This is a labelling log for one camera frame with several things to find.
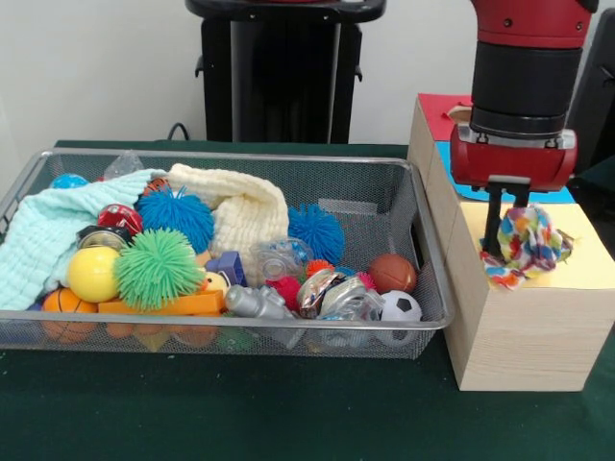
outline wooden box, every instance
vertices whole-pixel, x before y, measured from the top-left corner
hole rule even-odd
[[[582,390],[615,320],[615,263],[580,206],[544,205],[576,239],[573,255],[517,291],[492,284],[478,253],[487,203],[457,195],[436,145],[445,139],[434,138],[433,107],[426,104],[431,100],[419,97],[408,160],[426,185],[455,289],[457,313],[445,335],[459,388]]]

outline black cylinder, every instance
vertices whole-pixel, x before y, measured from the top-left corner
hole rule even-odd
[[[472,97],[475,131],[549,138],[563,130],[582,49],[479,42]]]
[[[232,22],[233,138],[329,143],[339,24]]]

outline yellow paper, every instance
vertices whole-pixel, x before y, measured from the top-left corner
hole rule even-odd
[[[487,219],[487,203],[461,202],[463,216],[472,240],[480,249]],[[604,247],[589,219],[579,205],[540,205],[549,213],[556,229],[573,237],[572,255],[557,268],[524,283],[526,288],[571,288],[602,290],[615,288],[615,261]],[[510,204],[502,206],[502,216]]]

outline black machine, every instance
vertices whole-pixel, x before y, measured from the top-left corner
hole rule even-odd
[[[203,17],[207,134],[214,141],[347,143],[358,23],[385,0],[185,0]]]
[[[615,9],[601,17],[568,127],[578,136],[577,174],[615,154]]]

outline black cable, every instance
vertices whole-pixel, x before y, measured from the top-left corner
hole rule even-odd
[[[185,125],[182,122],[177,122],[175,125],[173,125],[173,128],[171,128],[171,131],[169,132],[169,136],[167,136],[166,138],[169,141],[173,139],[173,136],[175,135],[175,132],[177,131],[178,128],[182,130],[182,133],[184,134],[184,139],[186,141],[189,141],[190,134],[188,134],[188,130],[186,129]]]

